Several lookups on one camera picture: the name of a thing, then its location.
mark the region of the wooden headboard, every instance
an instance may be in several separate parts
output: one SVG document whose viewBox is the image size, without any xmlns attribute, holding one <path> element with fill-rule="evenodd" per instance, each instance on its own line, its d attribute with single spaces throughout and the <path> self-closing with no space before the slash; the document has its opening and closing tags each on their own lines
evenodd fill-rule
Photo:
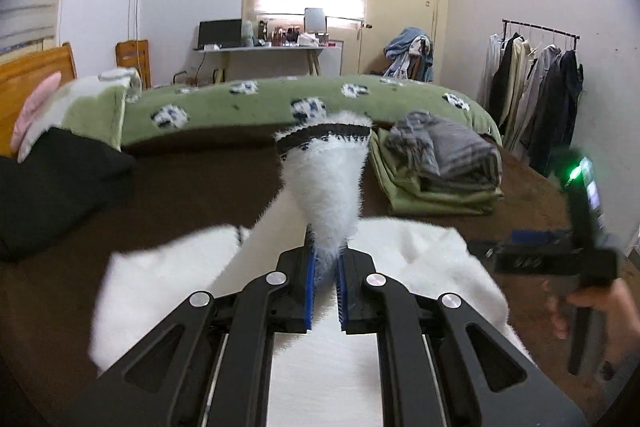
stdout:
<svg viewBox="0 0 640 427">
<path fill-rule="evenodd" d="M 62 73 L 62 84 L 76 78 L 76 64 L 68 42 L 0 64 L 0 155 L 12 155 L 9 144 L 25 100 L 39 83 L 57 71 Z"/>
</svg>

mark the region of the desk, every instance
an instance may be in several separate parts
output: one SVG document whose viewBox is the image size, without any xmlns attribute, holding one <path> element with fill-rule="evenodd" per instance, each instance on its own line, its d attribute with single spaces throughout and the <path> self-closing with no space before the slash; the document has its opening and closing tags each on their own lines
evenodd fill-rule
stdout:
<svg viewBox="0 0 640 427">
<path fill-rule="evenodd" d="M 215 83 L 220 84 L 225 78 L 225 70 L 229 67 L 229 60 L 233 53 L 302 53 L 306 52 L 306 62 L 309 65 L 309 74 L 311 76 L 320 76 L 320 63 L 318 55 L 322 53 L 325 46 L 319 48 L 311 48 L 309 46 L 254 46 L 253 48 L 221 48 L 219 50 L 204 51 L 198 50 L 198 53 L 205 54 L 222 54 L 220 67 L 216 71 Z"/>
</svg>

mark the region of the silver screw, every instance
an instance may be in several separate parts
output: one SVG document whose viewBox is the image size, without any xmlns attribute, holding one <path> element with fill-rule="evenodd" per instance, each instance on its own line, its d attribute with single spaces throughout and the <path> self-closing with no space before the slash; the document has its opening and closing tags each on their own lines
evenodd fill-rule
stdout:
<svg viewBox="0 0 640 427">
<path fill-rule="evenodd" d="M 442 304 L 451 309 L 460 308 L 460 306 L 462 306 L 462 299 L 455 293 L 447 293 L 442 298 Z"/>
<path fill-rule="evenodd" d="M 189 304 L 194 308 L 202 308 L 203 306 L 209 304 L 210 300 L 211 297 L 209 297 L 209 294 L 204 292 L 197 292 L 189 297 Z"/>
<path fill-rule="evenodd" d="M 380 273 L 371 273 L 367 275 L 367 284 L 369 286 L 384 286 L 386 277 Z"/>
<path fill-rule="evenodd" d="M 282 272 L 271 272 L 267 275 L 267 282 L 272 286 L 279 286 L 287 282 L 287 276 Z"/>
</svg>

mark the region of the pink pillow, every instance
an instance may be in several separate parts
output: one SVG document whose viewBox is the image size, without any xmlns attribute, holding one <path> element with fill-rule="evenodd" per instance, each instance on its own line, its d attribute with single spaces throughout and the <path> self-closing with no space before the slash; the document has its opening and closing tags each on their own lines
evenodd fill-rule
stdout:
<svg viewBox="0 0 640 427">
<path fill-rule="evenodd" d="M 20 143 L 24 139 L 24 135 L 29 130 L 31 123 L 36 118 L 38 110 L 44 105 L 51 95 L 56 92 L 60 82 L 62 81 L 62 73 L 58 71 L 45 78 L 29 95 L 24 102 L 18 120 L 15 121 L 14 134 L 11 137 L 11 150 L 15 154 L 20 149 Z"/>
</svg>

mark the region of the green led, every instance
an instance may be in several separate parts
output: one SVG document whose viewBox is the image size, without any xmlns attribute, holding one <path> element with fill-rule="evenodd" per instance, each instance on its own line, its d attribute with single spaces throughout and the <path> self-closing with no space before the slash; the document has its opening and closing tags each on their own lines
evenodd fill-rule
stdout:
<svg viewBox="0 0 640 427">
<path fill-rule="evenodd" d="M 575 179 L 577 179 L 578 176 L 580 176 L 582 172 L 582 167 L 580 167 L 579 165 L 571 171 L 571 174 L 569 174 L 569 181 L 574 181 Z"/>
</svg>

